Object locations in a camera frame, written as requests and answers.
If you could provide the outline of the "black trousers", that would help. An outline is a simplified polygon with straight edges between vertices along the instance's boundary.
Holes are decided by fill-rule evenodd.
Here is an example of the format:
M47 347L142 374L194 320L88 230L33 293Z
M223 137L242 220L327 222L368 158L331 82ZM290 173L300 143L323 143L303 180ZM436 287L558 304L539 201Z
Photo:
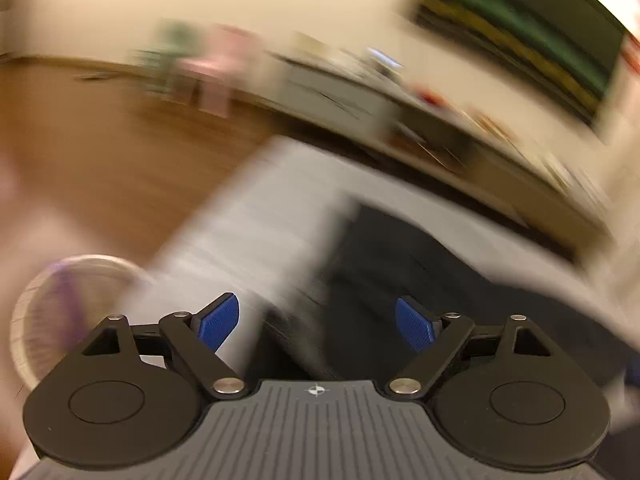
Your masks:
M387 382L416 355L396 327L405 296L478 325L525 314L600 387L639 362L638 350L599 322L540 292L489 281L431 234L378 208L359 204L331 228L291 311L266 315L265 335L293 363L273 359L273 376Z

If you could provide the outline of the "white laundry basket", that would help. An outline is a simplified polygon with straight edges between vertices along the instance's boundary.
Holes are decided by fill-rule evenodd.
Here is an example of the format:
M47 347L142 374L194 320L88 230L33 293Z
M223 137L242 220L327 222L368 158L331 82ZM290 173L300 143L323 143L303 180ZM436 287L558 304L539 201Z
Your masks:
M28 390L38 384L96 324L114 314L134 286L149 281L140 266L108 255L79 255L51 263L15 303L10 351Z

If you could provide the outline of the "long grey TV cabinet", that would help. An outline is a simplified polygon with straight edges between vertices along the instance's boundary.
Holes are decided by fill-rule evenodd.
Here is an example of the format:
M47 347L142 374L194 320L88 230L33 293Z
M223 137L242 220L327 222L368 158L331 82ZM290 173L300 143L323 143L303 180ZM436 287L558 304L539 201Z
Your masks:
M598 207L563 190L472 120L427 103L382 76L312 56L279 54L271 108L290 124L355 144L413 181L521 232L567 259L611 239Z

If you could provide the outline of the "pink plastic kids chair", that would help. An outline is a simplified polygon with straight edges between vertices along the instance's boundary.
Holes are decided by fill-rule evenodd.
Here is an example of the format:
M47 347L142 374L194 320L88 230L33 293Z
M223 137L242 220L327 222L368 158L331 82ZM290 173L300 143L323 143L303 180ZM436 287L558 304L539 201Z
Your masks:
M171 96L183 104L194 102L201 112L227 118L233 93L247 80L258 46L254 32L216 25L200 54L176 63Z

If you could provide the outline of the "green plastic kids chair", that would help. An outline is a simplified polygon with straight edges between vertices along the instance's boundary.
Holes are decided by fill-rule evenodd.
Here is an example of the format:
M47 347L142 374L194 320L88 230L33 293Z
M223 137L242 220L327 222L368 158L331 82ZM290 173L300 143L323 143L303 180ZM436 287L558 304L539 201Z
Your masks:
M151 43L134 51L146 93L166 96L172 70L180 60L196 53L198 36L198 29L186 21L163 18L158 23Z

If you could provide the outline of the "wall television with cloth cover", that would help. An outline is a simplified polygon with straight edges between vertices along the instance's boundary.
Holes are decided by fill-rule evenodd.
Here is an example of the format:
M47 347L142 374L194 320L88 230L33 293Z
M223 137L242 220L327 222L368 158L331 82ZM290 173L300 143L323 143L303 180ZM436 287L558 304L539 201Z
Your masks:
M411 19L494 58L586 125L627 36L599 0L416 0Z

